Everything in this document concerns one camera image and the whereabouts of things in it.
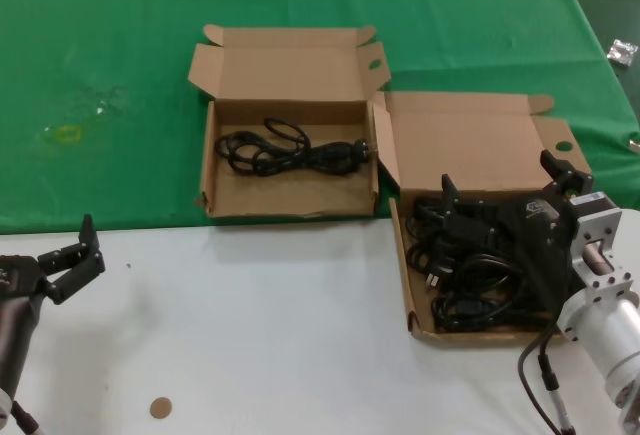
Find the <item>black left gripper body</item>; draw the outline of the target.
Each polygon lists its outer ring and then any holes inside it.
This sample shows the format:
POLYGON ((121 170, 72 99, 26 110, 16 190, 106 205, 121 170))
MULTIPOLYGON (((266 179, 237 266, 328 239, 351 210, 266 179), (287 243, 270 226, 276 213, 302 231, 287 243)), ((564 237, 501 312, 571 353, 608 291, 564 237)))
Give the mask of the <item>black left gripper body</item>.
POLYGON ((1 390, 15 396, 45 298, 39 257, 1 257, 1 390))

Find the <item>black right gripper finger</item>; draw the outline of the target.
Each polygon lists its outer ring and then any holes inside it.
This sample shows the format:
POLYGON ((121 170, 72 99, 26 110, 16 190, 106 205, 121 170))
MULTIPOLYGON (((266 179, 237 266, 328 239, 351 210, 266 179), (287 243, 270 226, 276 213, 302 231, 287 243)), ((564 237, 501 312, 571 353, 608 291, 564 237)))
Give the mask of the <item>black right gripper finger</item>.
POLYGON ((575 168, 569 160, 558 159, 549 150, 543 150, 540 164, 551 177, 551 182, 542 189, 543 192, 569 198, 571 195, 582 196, 592 191, 593 176, 575 168))
POLYGON ((442 175, 441 185, 445 233, 471 245, 496 245, 498 205, 462 198, 447 174, 442 175))

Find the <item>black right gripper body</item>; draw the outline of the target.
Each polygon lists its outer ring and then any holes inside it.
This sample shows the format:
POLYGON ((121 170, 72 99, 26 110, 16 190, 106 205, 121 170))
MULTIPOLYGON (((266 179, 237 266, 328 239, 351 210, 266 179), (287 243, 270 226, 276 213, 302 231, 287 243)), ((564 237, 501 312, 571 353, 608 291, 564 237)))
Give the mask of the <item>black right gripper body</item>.
POLYGON ((513 256, 543 307, 561 310, 570 278, 569 245, 574 222, 567 200, 544 193, 520 194, 502 202, 498 220, 513 243, 513 256))

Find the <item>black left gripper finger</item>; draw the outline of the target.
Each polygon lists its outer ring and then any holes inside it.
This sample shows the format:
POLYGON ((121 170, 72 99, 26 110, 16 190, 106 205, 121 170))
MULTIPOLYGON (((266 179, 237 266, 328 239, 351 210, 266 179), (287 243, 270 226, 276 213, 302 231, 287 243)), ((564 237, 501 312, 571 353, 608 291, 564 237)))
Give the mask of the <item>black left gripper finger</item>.
POLYGON ((85 214, 78 242, 37 257, 44 273, 42 291, 55 304, 62 304, 105 271, 97 231, 85 214))

